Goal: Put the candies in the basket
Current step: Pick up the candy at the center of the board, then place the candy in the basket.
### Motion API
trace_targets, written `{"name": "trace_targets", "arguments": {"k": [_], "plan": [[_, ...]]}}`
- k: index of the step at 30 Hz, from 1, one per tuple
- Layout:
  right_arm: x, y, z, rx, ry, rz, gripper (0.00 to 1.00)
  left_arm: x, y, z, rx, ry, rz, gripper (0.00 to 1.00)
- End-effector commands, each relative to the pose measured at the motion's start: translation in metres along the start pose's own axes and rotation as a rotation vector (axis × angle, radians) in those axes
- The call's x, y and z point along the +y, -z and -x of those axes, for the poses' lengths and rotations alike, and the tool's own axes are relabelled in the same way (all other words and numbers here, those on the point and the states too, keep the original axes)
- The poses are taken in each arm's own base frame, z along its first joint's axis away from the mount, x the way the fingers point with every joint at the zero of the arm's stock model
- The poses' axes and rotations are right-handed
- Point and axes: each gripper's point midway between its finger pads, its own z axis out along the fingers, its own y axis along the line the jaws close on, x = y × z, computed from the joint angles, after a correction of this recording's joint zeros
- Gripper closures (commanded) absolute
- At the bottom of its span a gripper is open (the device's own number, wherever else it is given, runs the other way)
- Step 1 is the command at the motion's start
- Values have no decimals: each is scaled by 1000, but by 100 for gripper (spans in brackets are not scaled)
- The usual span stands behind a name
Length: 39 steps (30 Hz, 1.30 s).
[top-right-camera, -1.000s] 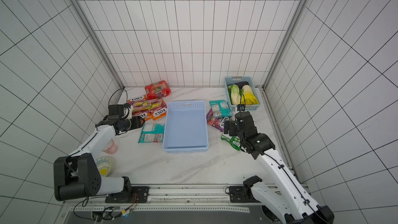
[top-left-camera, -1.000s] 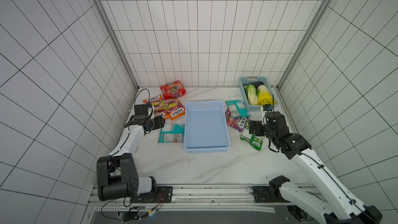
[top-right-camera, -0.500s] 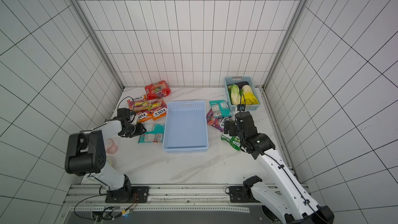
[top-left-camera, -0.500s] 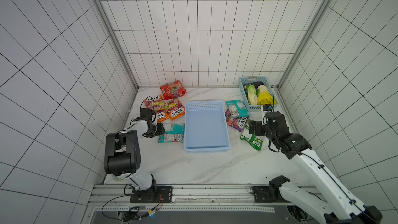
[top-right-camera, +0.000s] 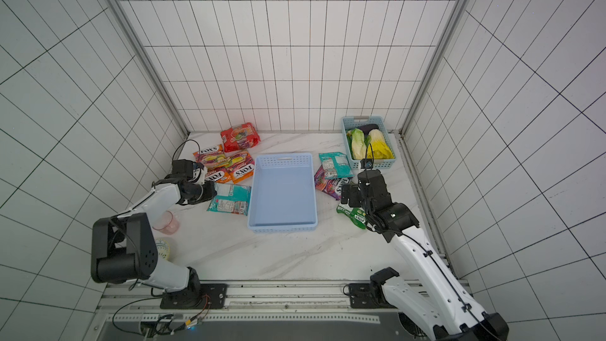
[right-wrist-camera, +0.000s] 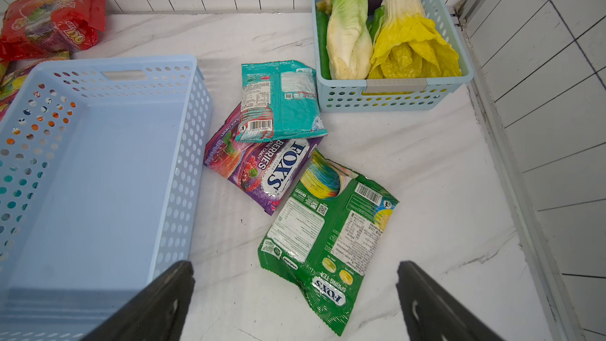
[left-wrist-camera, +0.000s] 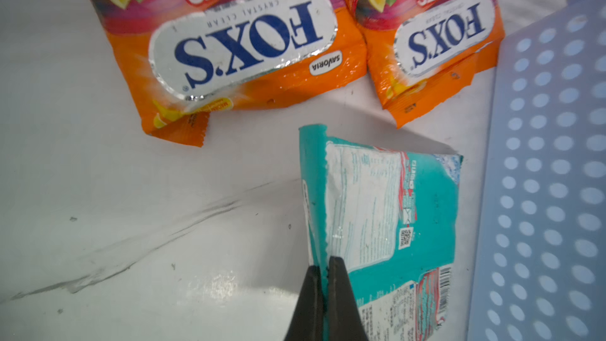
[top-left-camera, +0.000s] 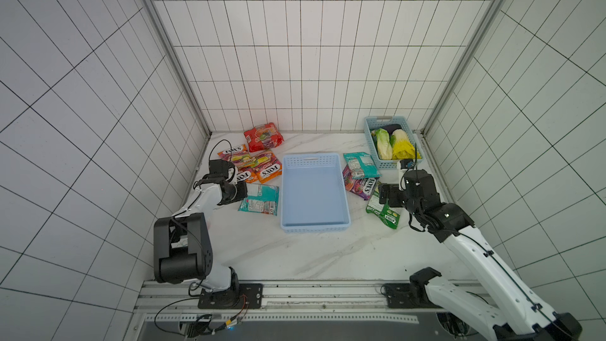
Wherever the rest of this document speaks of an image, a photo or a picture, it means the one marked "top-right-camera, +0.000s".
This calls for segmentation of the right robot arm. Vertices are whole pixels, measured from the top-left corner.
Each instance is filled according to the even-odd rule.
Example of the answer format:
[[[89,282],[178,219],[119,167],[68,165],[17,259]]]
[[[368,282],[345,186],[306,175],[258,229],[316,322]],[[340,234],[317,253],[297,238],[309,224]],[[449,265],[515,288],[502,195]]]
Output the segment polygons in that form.
[[[412,211],[391,199],[379,170],[363,170],[342,188],[342,203],[365,212],[368,230],[382,235],[417,274],[427,292],[410,288],[393,268],[370,278],[380,306],[392,306],[431,340],[505,340],[507,322],[490,314],[454,277],[431,245]]]

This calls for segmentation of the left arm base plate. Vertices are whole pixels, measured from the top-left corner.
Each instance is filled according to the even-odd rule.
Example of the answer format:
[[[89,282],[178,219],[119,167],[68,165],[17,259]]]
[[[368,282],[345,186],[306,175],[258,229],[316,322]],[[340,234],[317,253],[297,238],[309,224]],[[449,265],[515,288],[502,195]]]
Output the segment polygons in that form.
[[[199,284],[184,290],[164,293],[161,309],[222,309],[227,297],[227,284]]]

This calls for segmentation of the light blue plastic basket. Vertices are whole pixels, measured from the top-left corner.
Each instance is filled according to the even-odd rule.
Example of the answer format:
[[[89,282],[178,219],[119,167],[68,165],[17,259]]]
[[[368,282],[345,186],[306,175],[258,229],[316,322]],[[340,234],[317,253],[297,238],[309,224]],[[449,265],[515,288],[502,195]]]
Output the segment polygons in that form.
[[[247,226],[255,233],[317,228],[317,200],[310,153],[265,154],[255,159]]]

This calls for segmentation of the pink yellow Fox's bag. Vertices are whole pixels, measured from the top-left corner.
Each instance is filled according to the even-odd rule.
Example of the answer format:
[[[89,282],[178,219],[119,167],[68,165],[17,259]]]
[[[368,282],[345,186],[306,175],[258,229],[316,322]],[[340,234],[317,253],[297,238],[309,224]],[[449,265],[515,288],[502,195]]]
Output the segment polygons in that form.
[[[224,152],[223,145],[215,145],[210,148],[202,148],[193,153],[197,163],[202,164],[208,170],[225,167],[229,164],[229,158]]]

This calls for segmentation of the teal candy bag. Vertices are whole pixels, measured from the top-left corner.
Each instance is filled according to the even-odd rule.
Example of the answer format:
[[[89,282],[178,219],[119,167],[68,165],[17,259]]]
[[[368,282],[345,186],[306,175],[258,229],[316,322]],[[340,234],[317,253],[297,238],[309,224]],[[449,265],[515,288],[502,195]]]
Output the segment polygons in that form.
[[[247,216],[252,188],[233,184],[216,183],[216,196],[210,201],[209,212]]]
[[[353,178],[354,174],[345,154],[320,153],[319,158],[326,179]]]

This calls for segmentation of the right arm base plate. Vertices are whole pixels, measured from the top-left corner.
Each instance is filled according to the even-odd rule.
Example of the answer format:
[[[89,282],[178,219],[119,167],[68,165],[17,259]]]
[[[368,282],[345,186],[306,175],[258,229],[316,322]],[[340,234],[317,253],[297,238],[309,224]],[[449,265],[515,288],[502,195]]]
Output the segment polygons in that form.
[[[344,293],[350,300],[352,309],[392,309],[379,285],[368,283],[348,284]]]

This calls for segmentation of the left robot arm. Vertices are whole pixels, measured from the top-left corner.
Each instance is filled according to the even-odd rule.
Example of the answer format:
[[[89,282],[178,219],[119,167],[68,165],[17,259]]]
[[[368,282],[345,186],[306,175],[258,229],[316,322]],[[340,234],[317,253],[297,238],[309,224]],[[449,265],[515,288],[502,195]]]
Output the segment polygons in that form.
[[[98,284],[134,280],[165,292],[179,292],[193,282],[191,268],[159,256],[152,227],[174,205],[198,205],[216,196],[215,183],[205,179],[208,169],[177,159],[165,178],[126,211],[98,219],[92,228],[91,276]]]

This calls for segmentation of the purple Fox's candy bag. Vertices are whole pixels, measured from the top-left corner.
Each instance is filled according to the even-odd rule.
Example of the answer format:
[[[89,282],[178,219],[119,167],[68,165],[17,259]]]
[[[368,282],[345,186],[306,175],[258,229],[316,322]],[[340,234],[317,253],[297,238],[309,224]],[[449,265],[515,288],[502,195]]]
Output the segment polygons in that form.
[[[342,187],[349,183],[350,180],[351,178],[328,179],[323,167],[319,167],[314,175],[316,190],[328,194],[338,201],[341,201],[342,198]]]

